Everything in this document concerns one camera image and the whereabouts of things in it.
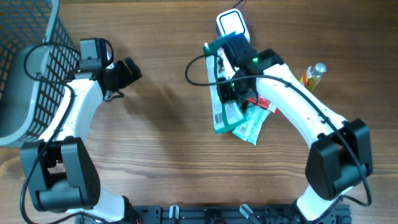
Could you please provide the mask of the red small carton box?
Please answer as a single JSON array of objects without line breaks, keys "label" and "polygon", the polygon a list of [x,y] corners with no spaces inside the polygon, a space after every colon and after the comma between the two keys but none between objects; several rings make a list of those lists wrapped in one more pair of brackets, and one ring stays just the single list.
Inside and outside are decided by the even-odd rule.
[{"label": "red small carton box", "polygon": [[279,109],[276,107],[276,105],[261,95],[258,96],[258,101],[256,101],[256,97],[248,98],[246,101],[248,103],[257,105],[265,110],[269,110],[272,113],[275,113],[275,114],[279,113]]}]

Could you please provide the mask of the green glove package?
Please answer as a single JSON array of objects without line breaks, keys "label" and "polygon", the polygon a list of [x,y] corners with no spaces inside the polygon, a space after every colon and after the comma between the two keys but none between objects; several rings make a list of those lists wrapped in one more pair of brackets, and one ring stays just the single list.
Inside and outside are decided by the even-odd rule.
[{"label": "green glove package", "polygon": [[[229,80],[234,71],[226,58],[222,45],[234,36],[235,33],[222,36],[214,42],[205,43],[203,51],[209,56],[205,57],[208,81],[217,82],[219,78]],[[216,85],[210,86],[211,105],[213,112],[213,127],[216,134],[228,133],[240,124],[247,121],[242,109],[235,101],[221,102]]]}]

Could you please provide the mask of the teal wipes packet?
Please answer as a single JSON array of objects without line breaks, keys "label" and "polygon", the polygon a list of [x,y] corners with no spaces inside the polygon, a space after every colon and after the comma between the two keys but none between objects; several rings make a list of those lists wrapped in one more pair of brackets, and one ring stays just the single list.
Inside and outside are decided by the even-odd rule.
[{"label": "teal wipes packet", "polygon": [[246,121],[237,126],[233,130],[233,134],[244,141],[256,145],[262,124],[269,114],[269,110],[249,103],[244,114],[246,116]]}]

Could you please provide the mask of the yellow oil bottle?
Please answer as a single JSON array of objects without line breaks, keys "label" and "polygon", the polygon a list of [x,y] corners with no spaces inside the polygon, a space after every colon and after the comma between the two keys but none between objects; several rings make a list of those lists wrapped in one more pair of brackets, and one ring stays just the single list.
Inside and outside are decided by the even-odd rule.
[{"label": "yellow oil bottle", "polygon": [[299,79],[299,82],[308,90],[313,90],[326,73],[326,65],[324,63],[316,63],[314,66],[309,66],[304,75]]}]

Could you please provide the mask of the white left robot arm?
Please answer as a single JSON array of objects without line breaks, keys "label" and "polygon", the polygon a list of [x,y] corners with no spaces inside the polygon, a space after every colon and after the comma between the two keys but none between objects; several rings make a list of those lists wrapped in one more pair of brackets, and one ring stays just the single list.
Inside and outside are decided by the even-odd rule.
[{"label": "white left robot arm", "polygon": [[58,222],[140,223],[140,214],[129,199],[101,187],[100,177],[85,141],[93,116],[102,102],[122,98],[121,89],[142,77],[127,57],[105,66],[85,66],[70,72],[63,82],[65,96],[50,126],[35,142],[22,145],[20,159],[25,181],[20,211],[32,223],[25,208],[30,196],[39,212],[65,213]]}]

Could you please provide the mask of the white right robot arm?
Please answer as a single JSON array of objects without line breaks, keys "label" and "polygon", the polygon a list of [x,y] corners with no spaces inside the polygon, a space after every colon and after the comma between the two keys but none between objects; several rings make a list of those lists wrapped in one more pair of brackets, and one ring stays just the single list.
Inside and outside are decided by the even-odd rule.
[{"label": "white right robot arm", "polygon": [[296,127],[307,143],[305,175],[308,187],[293,209],[302,223],[322,221],[336,204],[350,197],[352,187],[362,183],[372,203],[367,178],[373,173],[369,129],[363,121],[352,122],[336,114],[318,100],[293,76],[289,66],[271,49],[250,55],[237,55],[238,62],[217,50],[208,71],[234,74],[234,78],[217,83],[225,85],[234,98],[246,92],[266,97]]}]

